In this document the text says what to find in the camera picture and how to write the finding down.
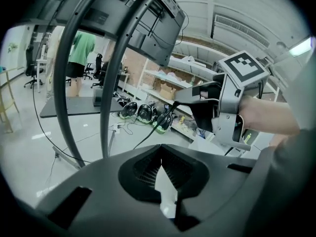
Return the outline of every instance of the computer monitor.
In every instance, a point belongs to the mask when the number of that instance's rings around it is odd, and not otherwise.
[[[35,0],[18,24],[66,25],[80,0]],[[142,0],[96,0],[79,27],[117,40],[129,15]],[[140,20],[128,47],[160,66],[167,66],[185,14],[175,0],[155,0]]]

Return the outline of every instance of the black desk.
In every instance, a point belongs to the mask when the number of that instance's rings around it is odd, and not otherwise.
[[[100,106],[93,106],[92,97],[66,97],[66,104],[68,116],[100,113]],[[123,107],[112,98],[110,112],[114,113],[122,110]],[[52,118],[57,116],[53,97],[47,101],[39,116],[41,118]]]

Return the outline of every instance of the air vent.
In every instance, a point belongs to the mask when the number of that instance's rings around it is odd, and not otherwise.
[[[215,23],[219,23],[221,25],[225,25],[225,26],[234,28],[234,29],[248,35],[249,37],[256,40],[257,42],[259,42],[261,45],[265,46],[266,48],[269,48],[270,43],[268,42],[268,40],[266,38],[264,38],[261,34],[250,29],[248,26],[246,26],[244,24],[241,24],[235,20],[220,16],[220,15],[215,16]]]

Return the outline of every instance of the light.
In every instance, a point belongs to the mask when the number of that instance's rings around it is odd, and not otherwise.
[[[44,134],[44,133],[40,133],[40,134],[37,134],[37,135],[32,136],[32,140],[36,140],[36,139],[45,137],[45,135],[46,135],[46,136],[49,136],[50,134],[51,134],[51,132],[46,132],[45,134]]]
[[[289,52],[293,57],[299,56],[312,48],[312,38],[308,38],[297,46],[293,47]]]

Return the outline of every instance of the forearm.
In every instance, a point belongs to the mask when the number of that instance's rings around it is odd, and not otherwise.
[[[239,110],[247,129],[284,135],[299,133],[296,119],[286,103],[245,97]]]

